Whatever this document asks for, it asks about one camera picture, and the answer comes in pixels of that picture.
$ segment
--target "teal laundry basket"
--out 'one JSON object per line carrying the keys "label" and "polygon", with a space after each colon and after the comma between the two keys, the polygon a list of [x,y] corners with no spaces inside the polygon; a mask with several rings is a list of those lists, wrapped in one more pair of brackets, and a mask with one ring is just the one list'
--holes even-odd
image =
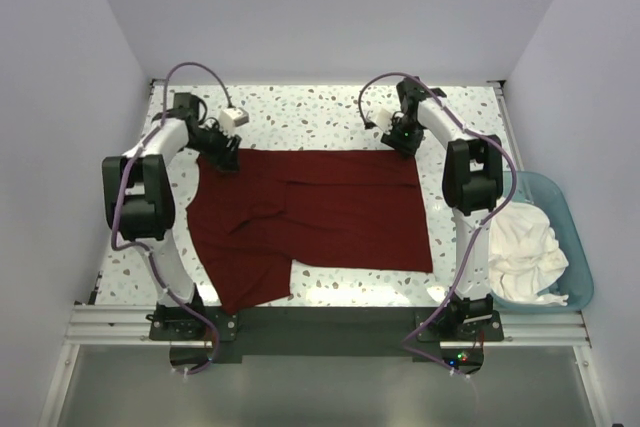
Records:
{"label": "teal laundry basket", "polygon": [[[511,173],[505,172],[505,196],[510,189]],[[528,305],[509,302],[494,293],[496,303],[508,310],[534,314],[574,312],[586,307],[593,297],[593,278],[569,206],[560,188],[544,175],[518,172],[518,185],[513,201],[533,204],[549,217],[551,227],[569,261],[569,266],[556,283],[546,291],[559,295],[568,294],[569,299],[566,306]]]}

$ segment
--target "terrazzo table surface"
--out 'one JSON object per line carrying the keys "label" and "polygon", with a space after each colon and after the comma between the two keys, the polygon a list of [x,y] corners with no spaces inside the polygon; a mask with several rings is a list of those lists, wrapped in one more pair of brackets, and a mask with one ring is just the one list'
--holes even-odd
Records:
{"label": "terrazzo table surface", "polygon": [[[380,142],[379,130],[364,130],[356,99],[361,86],[298,85],[229,86],[234,105],[244,107],[249,124],[241,127],[241,148],[261,150],[388,150]],[[442,87],[446,102],[476,130],[497,134],[506,150],[505,126],[493,88]],[[162,110],[162,86],[151,96],[143,132],[151,118]],[[192,92],[203,98],[209,115],[217,116],[226,105],[217,86],[171,86],[173,92]],[[398,108],[395,87],[373,86],[365,94],[365,112],[376,104]],[[118,155],[119,152],[105,152]],[[184,150],[168,166],[176,203],[174,235],[187,272],[198,285],[204,302],[218,305],[219,299],[191,242],[186,207],[198,186],[197,153]],[[269,302],[273,306],[434,306],[429,291],[447,286],[455,267],[455,227],[452,212],[442,198],[441,182],[445,149],[427,131],[416,154],[422,196],[427,212],[433,256],[432,274],[366,269],[326,268],[293,262],[291,296]],[[102,278],[96,304],[155,305],[156,291],[140,254],[132,249],[113,252],[105,239],[101,259]]]}

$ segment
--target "gray wall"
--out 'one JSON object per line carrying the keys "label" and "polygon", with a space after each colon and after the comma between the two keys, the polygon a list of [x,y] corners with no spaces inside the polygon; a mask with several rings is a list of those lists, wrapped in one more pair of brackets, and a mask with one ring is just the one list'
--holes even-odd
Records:
{"label": "gray wall", "polygon": [[[200,60],[240,82],[435,82],[511,72],[551,0],[109,0],[146,73]],[[200,72],[186,73],[190,80]]]}
{"label": "gray wall", "polygon": [[36,424],[146,80],[106,0],[0,0],[0,423]]}
{"label": "gray wall", "polygon": [[507,82],[528,170],[558,181],[596,294],[585,312],[619,422],[640,425],[640,0],[555,0]]}

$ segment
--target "purple cable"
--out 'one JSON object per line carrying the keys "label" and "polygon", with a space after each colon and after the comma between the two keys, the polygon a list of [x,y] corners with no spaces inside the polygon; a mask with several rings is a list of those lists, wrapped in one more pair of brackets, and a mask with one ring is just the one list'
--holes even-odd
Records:
{"label": "purple cable", "polygon": [[436,310],[433,311],[433,313],[427,318],[427,320],[425,320],[422,324],[420,324],[418,326],[417,329],[415,329],[413,332],[411,332],[409,335],[407,335],[403,340],[402,340],[402,346],[403,348],[408,351],[411,352],[413,354],[417,354],[420,355],[422,357],[425,357],[427,359],[429,359],[432,362],[435,362],[436,364],[439,364],[443,367],[445,367],[447,370],[450,370],[456,374],[459,375],[465,375],[462,372],[460,372],[459,370],[456,369],[452,369],[450,365],[448,365],[446,362],[444,362],[442,359],[439,359],[427,352],[423,352],[421,350],[418,349],[414,349],[413,347],[409,347],[408,345],[405,345],[408,341],[415,339],[422,331],[424,331],[429,324],[431,324],[431,322],[433,322],[433,320],[440,315],[440,313],[445,309],[445,307],[447,306],[447,304],[449,303],[449,301],[451,300],[451,298],[453,297],[453,295],[455,294],[456,288],[458,287],[458,284],[460,283],[460,279],[462,279],[462,275],[464,273],[464,270],[467,266],[467,262],[469,261],[469,257],[471,255],[471,251],[473,250],[473,246],[476,243],[476,239],[478,238],[478,235],[480,234],[482,228],[487,224],[487,222],[489,222],[493,217],[495,217],[502,209],[504,209],[506,207],[506,205],[511,202],[511,199],[513,199],[513,196],[516,193],[516,186],[517,186],[517,172],[516,172],[516,165],[513,162],[513,159],[511,159],[511,156],[509,156],[509,154],[504,150],[504,148],[497,143],[495,140],[480,134],[479,132],[475,132],[471,129],[468,129],[464,126],[464,124],[460,121],[460,119],[458,119],[455,114],[446,106],[442,103],[442,101],[440,100],[440,98],[435,95],[435,93],[429,88],[427,87],[427,85],[422,82],[420,79],[418,79],[417,77],[413,76],[413,75],[409,75],[406,74],[404,72],[388,72],[386,74],[382,74],[379,75],[375,78],[373,78],[372,80],[370,80],[369,82],[367,82],[365,84],[365,86],[362,88],[362,90],[360,91],[360,94],[358,95],[358,110],[360,112],[360,117],[362,118],[362,121],[365,123],[365,126],[367,124],[367,119],[364,117],[364,114],[362,113],[362,96],[364,94],[364,92],[375,82],[377,82],[380,79],[384,79],[386,77],[396,77],[396,76],[400,76],[400,77],[404,77],[407,79],[412,80],[414,83],[418,84],[420,87],[422,87],[426,92],[429,93],[429,95],[431,95],[431,98],[434,100],[434,102],[447,114],[447,116],[453,121],[454,124],[456,124],[456,126],[458,126],[460,128],[460,130],[463,133],[469,134],[473,137],[476,137],[478,139],[484,140],[485,142],[487,142],[489,145],[493,146],[496,148],[496,150],[498,150],[498,152],[500,152],[500,155],[502,155],[502,157],[504,157],[504,159],[507,161],[507,164],[509,165],[509,170],[511,171],[511,176],[512,176],[512,181],[511,181],[511,190],[509,191],[509,194],[507,195],[507,197],[505,198],[504,202],[502,204],[500,204],[498,207],[496,207],[492,212],[490,212],[485,218],[483,218],[480,221],[479,226],[473,231],[473,234],[471,234],[471,239],[469,240],[469,245],[467,246],[467,250],[465,251],[463,257],[462,257],[462,262],[460,264],[460,269],[458,270],[458,273],[456,274],[455,279],[453,280],[453,283],[451,284],[451,287],[449,289],[449,292],[447,293],[447,295],[445,296],[444,300],[440,303],[440,305],[436,308]]}
{"label": "purple cable", "polygon": [[133,154],[133,156],[127,161],[124,170],[122,172],[122,180],[120,181],[120,188],[118,190],[118,198],[116,200],[116,207],[115,207],[115,211],[113,214],[113,225],[111,227],[111,248],[115,251],[122,251],[125,249],[129,249],[131,247],[138,247],[139,249],[142,249],[149,258],[149,265],[151,266],[151,272],[153,273],[153,276],[156,279],[156,282],[158,282],[158,285],[160,286],[160,288],[162,288],[167,295],[171,298],[171,300],[173,300],[176,304],[178,304],[178,306],[180,308],[182,308],[183,310],[185,310],[187,313],[189,313],[190,315],[192,315],[193,317],[195,317],[196,319],[198,319],[199,321],[201,321],[203,324],[205,324],[209,330],[211,331],[212,335],[215,337],[215,341],[213,343],[214,347],[213,347],[213,353],[211,354],[211,357],[209,357],[209,361],[205,362],[204,364],[198,366],[198,367],[194,367],[191,368],[189,370],[187,370],[187,374],[188,375],[192,375],[192,374],[197,374],[198,372],[202,372],[203,370],[205,370],[216,358],[217,354],[218,354],[218,350],[220,348],[220,333],[218,332],[218,329],[216,328],[216,326],[214,325],[213,322],[211,322],[209,319],[207,319],[206,317],[204,317],[203,315],[199,314],[198,312],[196,312],[195,310],[193,310],[191,307],[189,307],[186,303],[184,303],[182,301],[182,299],[180,299],[167,285],[167,283],[162,279],[162,276],[160,275],[160,272],[158,271],[158,265],[156,264],[156,260],[155,257],[153,255],[153,252],[151,251],[151,248],[143,243],[143,242],[139,242],[139,241],[135,241],[135,242],[128,242],[126,244],[123,245],[118,245],[118,231],[120,229],[120,218],[122,216],[122,205],[124,204],[124,196],[125,196],[125,192],[127,189],[127,183],[129,181],[129,176],[131,175],[131,169],[133,168],[133,164],[135,163],[136,160],[138,160],[140,158],[140,156],[142,155],[142,152],[144,151],[144,148],[147,146],[147,144],[151,141],[151,139],[153,139],[153,137],[160,131],[160,129],[162,129],[162,127],[164,126],[166,120],[167,120],[167,97],[168,97],[168,90],[169,90],[169,80],[171,80],[171,76],[175,73],[176,70],[182,68],[182,67],[187,67],[187,66],[193,66],[193,67],[199,67],[203,70],[206,70],[207,72],[209,72],[211,75],[213,75],[213,77],[215,77],[215,79],[220,83],[220,86],[222,87],[222,90],[224,91],[224,94],[227,98],[227,102],[229,104],[229,106],[231,106],[231,97],[229,96],[229,92],[227,91],[227,87],[224,85],[224,82],[222,82],[222,79],[220,79],[220,77],[218,77],[218,75],[211,70],[209,67],[200,64],[198,62],[182,62],[178,65],[176,65],[175,67],[173,67],[169,73],[167,74],[167,77],[164,81],[164,86],[163,86],[163,91],[162,91],[162,116],[160,118],[160,126],[159,127],[155,127],[151,132],[149,132],[144,139],[142,139],[142,142],[140,143],[140,147],[138,148],[138,150],[136,150],[136,152]]}

